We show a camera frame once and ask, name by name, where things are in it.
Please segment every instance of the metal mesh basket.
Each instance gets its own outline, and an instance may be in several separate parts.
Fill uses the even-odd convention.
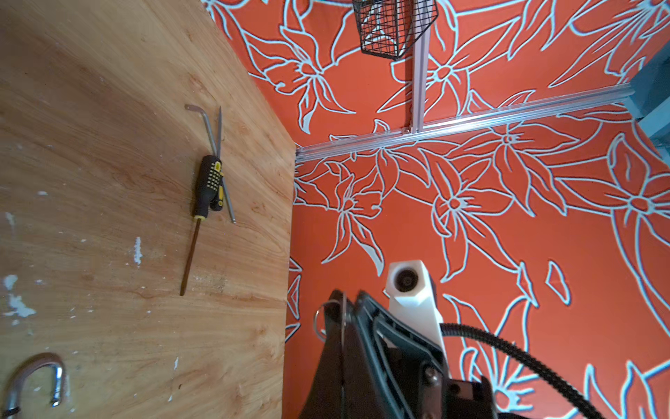
[[[353,0],[360,50],[398,60],[438,16],[436,0]]]

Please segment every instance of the bolt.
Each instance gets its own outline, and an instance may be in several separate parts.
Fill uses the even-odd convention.
[[[428,380],[428,384],[430,385],[435,385],[440,380],[438,372],[433,367],[426,368],[423,374],[425,375],[425,378]]]
[[[395,287],[400,292],[410,292],[419,283],[419,276],[412,269],[403,269],[395,276]]]

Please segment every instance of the floral pattern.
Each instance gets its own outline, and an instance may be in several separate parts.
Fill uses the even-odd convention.
[[[291,312],[291,320],[286,322],[286,338],[288,341],[301,326],[300,323],[300,280],[302,279],[302,267],[293,258],[289,262],[289,279],[291,280],[286,295],[286,304]]]
[[[396,62],[362,54],[349,1],[201,2],[296,144],[369,133],[379,119],[389,129],[409,125],[411,53]],[[664,0],[437,4],[426,121],[528,92],[538,100],[628,82],[670,39]],[[547,186],[545,198],[555,195]]]
[[[299,165],[291,255],[302,263],[302,295],[311,296],[300,312],[313,313],[333,288],[383,302],[388,263],[422,259],[445,321],[488,330],[574,386],[583,382],[607,417],[641,409],[667,418],[670,168],[623,109]],[[287,327],[295,324],[291,304]],[[452,375],[489,378],[501,411],[576,415],[495,349],[470,339],[445,344]],[[298,415],[321,348],[310,328],[287,340],[285,417]],[[620,393],[604,382],[619,383]]]

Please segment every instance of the screwdriver shaft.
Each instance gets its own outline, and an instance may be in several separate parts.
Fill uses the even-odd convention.
[[[223,135],[222,129],[223,129],[223,120],[221,116],[221,107],[218,107],[218,123],[216,124],[216,127],[218,128],[217,134],[217,145],[216,145],[216,157],[221,159],[221,137]]]
[[[191,272],[191,262],[193,262],[193,252],[196,250],[196,242],[198,241],[198,231],[200,230],[200,221],[196,221],[196,230],[193,232],[193,241],[191,242],[191,250],[188,252],[188,259],[186,260],[186,270],[184,271],[184,277],[182,278],[182,289],[179,291],[179,295],[183,296],[186,293],[186,285],[188,284],[188,274]]]
[[[230,201],[230,195],[228,195],[228,188],[226,187],[226,179],[221,176],[221,186],[223,186],[223,194],[226,196],[226,203],[228,205],[228,214],[230,214],[230,220],[233,224],[236,224],[235,213],[232,211],[232,202]]]

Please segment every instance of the wooden table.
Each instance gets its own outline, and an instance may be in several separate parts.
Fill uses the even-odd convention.
[[[0,310],[36,310],[0,316],[0,380],[50,351],[70,385],[49,408],[39,370],[24,418],[279,417],[295,148],[224,36],[195,0],[0,15]],[[186,103],[223,107],[237,224],[210,213],[179,297],[211,152]]]

